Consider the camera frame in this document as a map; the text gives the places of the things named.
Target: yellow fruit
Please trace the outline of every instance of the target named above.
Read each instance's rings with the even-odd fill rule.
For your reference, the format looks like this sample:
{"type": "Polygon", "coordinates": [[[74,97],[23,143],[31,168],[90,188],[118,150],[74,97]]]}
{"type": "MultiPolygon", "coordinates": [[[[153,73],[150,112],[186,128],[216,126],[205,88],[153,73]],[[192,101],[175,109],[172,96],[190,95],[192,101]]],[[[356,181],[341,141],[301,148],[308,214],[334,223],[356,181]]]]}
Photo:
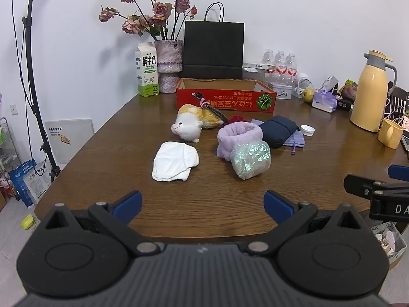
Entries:
{"type": "Polygon", "coordinates": [[[312,103],[312,99],[314,98],[314,93],[315,90],[314,89],[305,89],[303,91],[303,93],[301,94],[301,98],[307,103],[307,104],[311,104],[312,103]]]}

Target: white plush head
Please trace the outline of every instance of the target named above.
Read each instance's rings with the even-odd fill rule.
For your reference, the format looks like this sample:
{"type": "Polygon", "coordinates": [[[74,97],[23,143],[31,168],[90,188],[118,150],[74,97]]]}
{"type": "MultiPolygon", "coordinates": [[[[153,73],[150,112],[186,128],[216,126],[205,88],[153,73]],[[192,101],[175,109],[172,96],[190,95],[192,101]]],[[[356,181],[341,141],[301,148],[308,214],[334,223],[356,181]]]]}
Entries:
{"type": "Polygon", "coordinates": [[[172,125],[173,134],[179,135],[185,141],[199,142],[200,132],[203,122],[192,113],[182,113],[177,116],[176,122],[172,125]]]}

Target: light stand pole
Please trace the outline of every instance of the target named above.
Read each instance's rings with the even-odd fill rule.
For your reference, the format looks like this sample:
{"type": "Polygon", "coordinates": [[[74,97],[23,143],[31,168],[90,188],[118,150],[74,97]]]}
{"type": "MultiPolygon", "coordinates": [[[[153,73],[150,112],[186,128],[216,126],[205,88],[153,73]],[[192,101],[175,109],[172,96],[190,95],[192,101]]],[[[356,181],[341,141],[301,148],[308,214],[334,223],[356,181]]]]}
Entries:
{"type": "Polygon", "coordinates": [[[33,59],[31,55],[31,12],[33,9],[33,0],[28,0],[28,10],[27,10],[27,18],[23,17],[23,24],[25,27],[25,50],[26,50],[26,60],[27,60],[27,73],[28,73],[28,81],[29,87],[32,96],[32,111],[35,115],[38,123],[38,128],[40,129],[40,134],[42,138],[42,146],[40,150],[43,150],[50,160],[51,164],[51,181],[54,181],[54,178],[60,174],[61,170],[60,167],[57,166],[54,156],[51,151],[50,143],[48,142],[47,132],[44,129],[44,125],[42,124],[42,119],[40,115],[40,108],[38,106],[37,94],[36,94],[36,87],[34,85],[34,74],[33,74],[33,59]]]}

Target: whiteboard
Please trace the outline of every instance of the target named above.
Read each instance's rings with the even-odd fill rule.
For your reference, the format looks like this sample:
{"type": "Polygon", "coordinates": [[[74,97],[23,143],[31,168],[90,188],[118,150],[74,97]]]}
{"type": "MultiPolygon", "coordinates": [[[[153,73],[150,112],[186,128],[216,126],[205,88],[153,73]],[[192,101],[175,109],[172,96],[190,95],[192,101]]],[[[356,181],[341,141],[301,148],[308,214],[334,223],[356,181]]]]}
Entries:
{"type": "Polygon", "coordinates": [[[91,119],[48,121],[46,130],[55,160],[60,164],[68,164],[94,134],[91,119]]]}

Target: red cloth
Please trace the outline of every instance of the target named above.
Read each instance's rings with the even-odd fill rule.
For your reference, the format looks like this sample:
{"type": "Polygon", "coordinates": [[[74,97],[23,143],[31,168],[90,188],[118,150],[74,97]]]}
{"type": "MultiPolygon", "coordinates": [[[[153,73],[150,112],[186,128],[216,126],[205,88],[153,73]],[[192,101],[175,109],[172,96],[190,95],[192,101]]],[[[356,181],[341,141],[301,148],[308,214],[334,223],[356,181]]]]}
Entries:
{"type": "Polygon", "coordinates": [[[239,122],[239,121],[244,121],[244,122],[250,122],[249,120],[246,120],[244,117],[242,117],[241,115],[235,115],[234,117],[232,117],[229,122],[232,124],[234,122],[239,122]]]}

